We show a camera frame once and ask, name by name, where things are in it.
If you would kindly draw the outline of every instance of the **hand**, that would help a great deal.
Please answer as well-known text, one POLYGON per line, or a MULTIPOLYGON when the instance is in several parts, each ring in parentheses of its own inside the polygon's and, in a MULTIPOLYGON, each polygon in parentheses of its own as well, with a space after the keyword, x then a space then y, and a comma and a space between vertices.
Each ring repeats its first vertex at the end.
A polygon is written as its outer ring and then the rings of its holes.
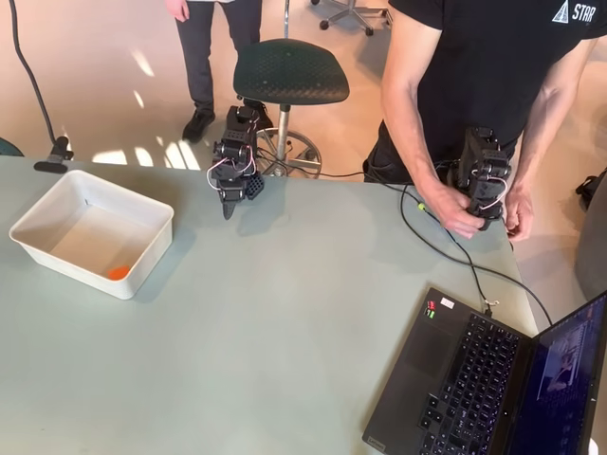
POLYGON ((164 0, 171 15, 179 22, 190 19, 190 9, 186 0, 164 0))
POLYGON ((506 211, 506 229, 510 242, 528 239, 533 226, 530 191, 513 187, 506 196, 506 211))
POLYGON ((466 209, 470 200, 455 188, 436 182, 429 191, 422 194, 443 228, 457 232, 471 239, 485 224, 485 220, 470 215, 466 209))

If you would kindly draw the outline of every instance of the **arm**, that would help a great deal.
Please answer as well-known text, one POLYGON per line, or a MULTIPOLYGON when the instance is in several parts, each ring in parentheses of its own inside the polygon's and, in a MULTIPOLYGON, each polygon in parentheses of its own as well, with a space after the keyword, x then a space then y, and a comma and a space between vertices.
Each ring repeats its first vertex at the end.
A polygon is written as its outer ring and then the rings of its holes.
POLYGON ((190 9, 186 0, 164 0, 169 13, 179 22, 190 19, 190 9))
POLYGON ((441 31, 394 11, 392 41, 381 84, 384 120, 415 187, 445 228, 470 238, 484 221, 466 212, 468 198, 438 180, 417 110, 417 86, 441 31))
POLYGON ((597 40, 582 41, 556 62, 531 107, 519 168, 506 198, 506 228, 514 242, 526 239, 531 233, 531 185, 543 156, 576 99, 581 73, 596 43, 597 40))

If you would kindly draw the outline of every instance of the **black pants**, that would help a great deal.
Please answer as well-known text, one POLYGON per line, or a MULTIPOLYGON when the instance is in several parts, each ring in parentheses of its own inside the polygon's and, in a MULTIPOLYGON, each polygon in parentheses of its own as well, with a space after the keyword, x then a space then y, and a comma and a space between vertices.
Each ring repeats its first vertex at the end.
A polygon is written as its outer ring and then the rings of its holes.
MULTIPOLYGON (((220 3, 230 26, 230 37, 236 51, 259 43, 262 24, 262 0, 234 0, 220 3)), ((188 2, 190 19, 177 21, 188 73, 190 96, 201 112, 213 112, 211 55, 211 26, 215 2, 188 2)))
MULTIPOLYGON (((512 158, 516 149, 516 139, 509 141, 502 148, 512 158)), ((458 160, 464 150, 464 133, 462 141, 450 150, 430 151, 430 156, 438 178, 443 183, 448 183, 448 175, 451 164, 458 160)), ((382 121, 379 126, 377 143, 367 159, 362 163, 364 181, 370 183, 391 184, 413 184, 411 175, 405 167, 396 150, 395 144, 390 139, 388 128, 382 121)))

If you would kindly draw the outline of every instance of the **laptop screen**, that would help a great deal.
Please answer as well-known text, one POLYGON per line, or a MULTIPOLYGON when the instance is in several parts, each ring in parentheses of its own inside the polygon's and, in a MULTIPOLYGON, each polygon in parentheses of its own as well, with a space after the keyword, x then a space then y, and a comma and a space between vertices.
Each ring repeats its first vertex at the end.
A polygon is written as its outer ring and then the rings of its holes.
POLYGON ((603 295, 540 336, 509 454, 578 453, 606 306, 603 295))

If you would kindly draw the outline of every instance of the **light green table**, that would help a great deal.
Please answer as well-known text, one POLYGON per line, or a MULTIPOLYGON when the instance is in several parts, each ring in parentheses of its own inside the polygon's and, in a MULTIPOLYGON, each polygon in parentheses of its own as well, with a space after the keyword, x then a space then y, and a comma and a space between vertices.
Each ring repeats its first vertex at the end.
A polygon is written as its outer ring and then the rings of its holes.
MULTIPOLYGON (((32 164, 0 157, 3 455, 372 453, 360 436, 426 289, 480 307, 470 270, 415 239, 395 191, 273 178, 225 221, 201 172, 73 163, 175 208, 172 247, 115 300, 9 239, 59 178, 32 164)), ((499 225, 464 245, 519 277, 499 225)), ((537 332, 521 290, 481 281, 497 319, 537 332)))

